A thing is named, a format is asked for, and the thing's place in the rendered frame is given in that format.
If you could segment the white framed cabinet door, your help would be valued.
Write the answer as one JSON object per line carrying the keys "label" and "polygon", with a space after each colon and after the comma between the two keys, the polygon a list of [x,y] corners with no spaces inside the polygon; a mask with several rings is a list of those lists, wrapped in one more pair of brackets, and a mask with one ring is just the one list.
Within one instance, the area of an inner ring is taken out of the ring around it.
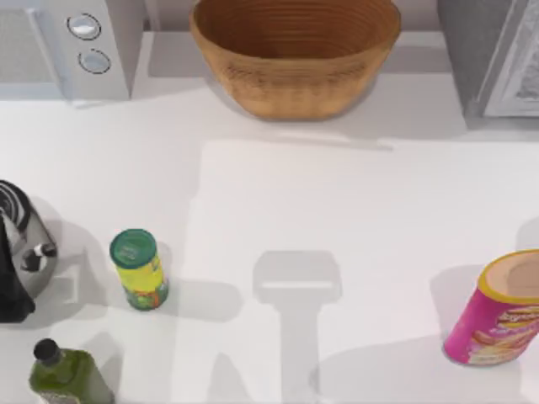
{"label": "white framed cabinet door", "polygon": [[512,0],[482,95],[487,117],[539,118],[539,0]]}

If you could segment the brown woven basket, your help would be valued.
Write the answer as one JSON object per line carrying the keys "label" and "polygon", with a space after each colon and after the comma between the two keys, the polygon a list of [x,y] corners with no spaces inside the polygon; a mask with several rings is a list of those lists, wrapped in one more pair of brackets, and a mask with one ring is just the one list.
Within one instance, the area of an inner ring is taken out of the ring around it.
{"label": "brown woven basket", "polygon": [[214,78],[268,120],[325,120],[369,87],[394,47],[392,0],[198,0],[189,26]]}

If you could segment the microwave oven door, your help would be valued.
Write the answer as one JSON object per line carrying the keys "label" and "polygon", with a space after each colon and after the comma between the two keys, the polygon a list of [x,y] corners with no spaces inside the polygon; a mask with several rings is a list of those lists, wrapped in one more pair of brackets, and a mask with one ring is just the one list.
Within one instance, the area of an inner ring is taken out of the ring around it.
{"label": "microwave oven door", "polygon": [[70,0],[0,0],[0,100],[73,100]]}

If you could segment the pale microwave oven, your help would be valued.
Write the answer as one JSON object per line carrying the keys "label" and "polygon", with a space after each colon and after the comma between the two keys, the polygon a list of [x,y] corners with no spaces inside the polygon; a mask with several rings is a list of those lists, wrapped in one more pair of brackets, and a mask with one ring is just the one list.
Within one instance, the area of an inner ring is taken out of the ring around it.
{"label": "pale microwave oven", "polygon": [[[144,0],[70,0],[66,17],[89,13],[101,24],[95,40],[80,40],[67,29],[67,65],[72,78],[73,100],[70,104],[100,104],[123,101],[131,96],[147,10]],[[85,72],[78,64],[80,52],[97,49],[111,61],[111,68],[102,75]]]}

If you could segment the yellow can with green lid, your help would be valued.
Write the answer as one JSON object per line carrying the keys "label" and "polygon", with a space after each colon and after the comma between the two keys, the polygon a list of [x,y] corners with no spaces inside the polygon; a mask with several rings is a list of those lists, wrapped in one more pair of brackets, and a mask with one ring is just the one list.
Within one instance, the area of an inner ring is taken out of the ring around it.
{"label": "yellow can with green lid", "polygon": [[138,311],[157,309],[168,298],[168,280],[163,271],[154,236],[144,229],[126,229],[109,245],[128,303]]}

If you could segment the white microwave knob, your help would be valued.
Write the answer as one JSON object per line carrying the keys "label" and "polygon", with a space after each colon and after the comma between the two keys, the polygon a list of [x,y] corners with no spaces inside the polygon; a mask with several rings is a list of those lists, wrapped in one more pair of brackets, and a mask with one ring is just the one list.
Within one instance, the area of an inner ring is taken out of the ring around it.
{"label": "white microwave knob", "polygon": [[100,36],[102,30],[100,22],[89,13],[68,17],[67,29],[80,40],[95,40]]}

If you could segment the green bottle with black cap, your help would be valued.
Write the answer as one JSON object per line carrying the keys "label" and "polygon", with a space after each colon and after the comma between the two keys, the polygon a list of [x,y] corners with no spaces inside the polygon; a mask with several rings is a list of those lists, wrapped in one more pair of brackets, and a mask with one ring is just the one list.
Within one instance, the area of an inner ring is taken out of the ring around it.
{"label": "green bottle with black cap", "polygon": [[33,354],[29,387],[43,404],[115,404],[115,394],[89,352],[43,338]]}

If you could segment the pale blue microwave knob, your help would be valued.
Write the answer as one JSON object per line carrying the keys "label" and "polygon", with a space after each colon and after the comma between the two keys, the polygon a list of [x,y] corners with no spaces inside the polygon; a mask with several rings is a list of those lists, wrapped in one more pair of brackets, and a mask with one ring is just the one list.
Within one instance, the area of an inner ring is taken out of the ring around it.
{"label": "pale blue microwave knob", "polygon": [[101,50],[90,49],[77,56],[79,66],[93,75],[105,74],[111,68],[110,58]]}

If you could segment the pink can with yellow rim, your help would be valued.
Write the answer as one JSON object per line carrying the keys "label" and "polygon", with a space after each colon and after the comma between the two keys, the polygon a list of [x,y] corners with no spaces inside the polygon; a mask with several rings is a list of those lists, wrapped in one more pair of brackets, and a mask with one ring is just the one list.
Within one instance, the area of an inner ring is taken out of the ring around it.
{"label": "pink can with yellow rim", "polygon": [[539,249],[528,249],[483,269],[443,349],[460,364],[497,365],[521,356],[537,334]]}

